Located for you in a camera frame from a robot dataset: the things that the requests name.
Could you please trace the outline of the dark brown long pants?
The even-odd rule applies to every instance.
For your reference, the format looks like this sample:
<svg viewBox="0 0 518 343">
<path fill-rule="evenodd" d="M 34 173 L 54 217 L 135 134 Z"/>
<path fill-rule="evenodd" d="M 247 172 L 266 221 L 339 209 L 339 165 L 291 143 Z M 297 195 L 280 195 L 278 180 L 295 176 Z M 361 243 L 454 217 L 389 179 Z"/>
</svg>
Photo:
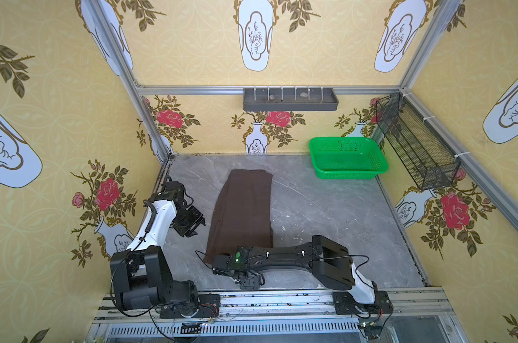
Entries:
<svg viewBox="0 0 518 343">
<path fill-rule="evenodd" d="M 238 247 L 272 247 L 270 220 L 273 176 L 265 170 L 234 169 L 217 198 L 204 261 Z"/>
</svg>

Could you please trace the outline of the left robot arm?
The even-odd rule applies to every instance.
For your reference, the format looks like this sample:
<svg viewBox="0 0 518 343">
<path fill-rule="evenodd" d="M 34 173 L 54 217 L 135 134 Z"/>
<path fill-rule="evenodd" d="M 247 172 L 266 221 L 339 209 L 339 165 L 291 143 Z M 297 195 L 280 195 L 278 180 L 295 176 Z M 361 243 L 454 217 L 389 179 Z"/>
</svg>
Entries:
<svg viewBox="0 0 518 343">
<path fill-rule="evenodd" d="M 137 237 L 113 254 L 109 292 L 113 305 L 125 316 L 131 317 L 130 310 L 150 314 L 156 307 L 162 308 L 162 314 L 180 317 L 194 317 L 199 311 L 196 285 L 174 280 L 165 256 L 169 230 L 192 237 L 205 224 L 203 214 L 187 201 L 190 198 L 182 183 L 167 181 L 144 201 L 147 214 Z"/>
</svg>

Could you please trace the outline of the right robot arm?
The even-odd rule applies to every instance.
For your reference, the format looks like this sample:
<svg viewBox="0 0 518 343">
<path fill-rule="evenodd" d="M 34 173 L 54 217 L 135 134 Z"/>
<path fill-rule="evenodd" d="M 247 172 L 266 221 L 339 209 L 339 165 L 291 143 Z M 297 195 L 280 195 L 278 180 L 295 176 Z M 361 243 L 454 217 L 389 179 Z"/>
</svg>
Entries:
<svg viewBox="0 0 518 343">
<path fill-rule="evenodd" d="M 362 275 L 355 257 L 343 245 L 314 235 L 311 242 L 294 247 L 238 247 L 233 254 L 217 255 L 212 270 L 230 277 L 242 290 L 259 290 L 265 284 L 264 271 L 304 270 L 333 291 L 337 314 L 362 319 L 391 315 L 394 307 L 388 293 Z"/>
</svg>

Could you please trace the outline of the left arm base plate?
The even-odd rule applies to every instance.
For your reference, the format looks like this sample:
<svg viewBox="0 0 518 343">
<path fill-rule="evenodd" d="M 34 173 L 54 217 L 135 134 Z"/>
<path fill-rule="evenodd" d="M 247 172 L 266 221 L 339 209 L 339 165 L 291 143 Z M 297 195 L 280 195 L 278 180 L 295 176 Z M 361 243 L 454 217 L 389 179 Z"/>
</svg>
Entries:
<svg viewBox="0 0 518 343">
<path fill-rule="evenodd" d="M 165 304 L 160 307 L 161 319 L 211 319 L 220 312 L 219 294 L 199 294 L 190 302 Z"/>
</svg>

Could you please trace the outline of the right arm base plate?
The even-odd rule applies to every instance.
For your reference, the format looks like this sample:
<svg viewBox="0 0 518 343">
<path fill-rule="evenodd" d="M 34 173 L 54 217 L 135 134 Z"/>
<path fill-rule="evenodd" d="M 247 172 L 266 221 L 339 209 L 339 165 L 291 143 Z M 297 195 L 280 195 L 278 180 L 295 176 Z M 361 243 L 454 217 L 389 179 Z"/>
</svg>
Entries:
<svg viewBox="0 0 518 343">
<path fill-rule="evenodd" d="M 392 314 L 393 303 L 385 291 L 373 290 L 373 300 L 359 302 L 349 292 L 334 292 L 333 301 L 335 312 L 338 315 L 352 314 L 357 317 L 368 319 L 379 315 Z"/>
</svg>

